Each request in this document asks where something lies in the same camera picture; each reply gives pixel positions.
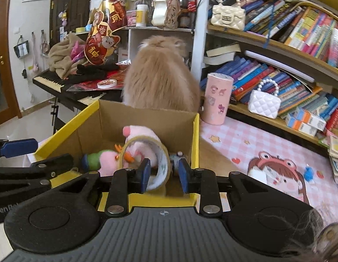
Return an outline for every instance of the tile floor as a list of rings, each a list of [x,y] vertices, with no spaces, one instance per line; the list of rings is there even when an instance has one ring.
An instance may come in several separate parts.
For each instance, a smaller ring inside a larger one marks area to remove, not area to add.
[[[20,140],[35,138],[38,142],[48,138],[53,133],[51,126],[51,106],[48,105],[21,119],[13,118],[0,125],[0,139]],[[59,118],[68,122],[76,115],[75,112],[59,104]],[[2,167],[22,167],[23,156],[11,159],[0,158]],[[3,224],[0,224],[0,261],[12,251],[4,233]]]

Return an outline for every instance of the brown cloth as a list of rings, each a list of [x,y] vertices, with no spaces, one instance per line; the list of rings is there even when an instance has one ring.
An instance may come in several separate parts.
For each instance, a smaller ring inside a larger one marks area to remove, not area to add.
[[[76,34],[70,32],[65,40],[55,44],[49,51],[49,70],[52,72],[56,71],[56,74],[61,79],[76,71],[78,64],[85,64],[88,62],[84,57],[81,60],[72,63],[70,55],[76,41],[78,41],[78,44],[85,43]]]

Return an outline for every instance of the wooden door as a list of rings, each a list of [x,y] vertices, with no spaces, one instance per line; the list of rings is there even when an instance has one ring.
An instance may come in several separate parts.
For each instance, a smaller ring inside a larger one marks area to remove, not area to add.
[[[15,95],[9,61],[9,1],[0,0],[0,124],[15,116],[22,117]]]
[[[59,13],[67,10],[65,31],[74,31],[86,26],[89,19],[90,0],[51,0],[50,10],[50,45],[60,42],[62,21]]]

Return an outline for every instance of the black circular cover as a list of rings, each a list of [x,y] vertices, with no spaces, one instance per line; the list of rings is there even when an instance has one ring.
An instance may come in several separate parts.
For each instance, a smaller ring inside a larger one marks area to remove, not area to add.
[[[4,229],[13,249],[52,254],[80,246],[99,228],[95,208],[77,193],[52,192],[12,209]]]
[[[227,214],[231,235],[254,252],[279,256],[291,240],[313,242],[313,231],[305,229],[309,205],[274,189],[249,193]]]

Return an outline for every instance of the pink canister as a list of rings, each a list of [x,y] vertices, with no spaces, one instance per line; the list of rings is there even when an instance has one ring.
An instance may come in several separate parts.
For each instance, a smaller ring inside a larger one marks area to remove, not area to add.
[[[231,97],[233,78],[219,73],[208,74],[202,120],[212,125],[225,121]]]

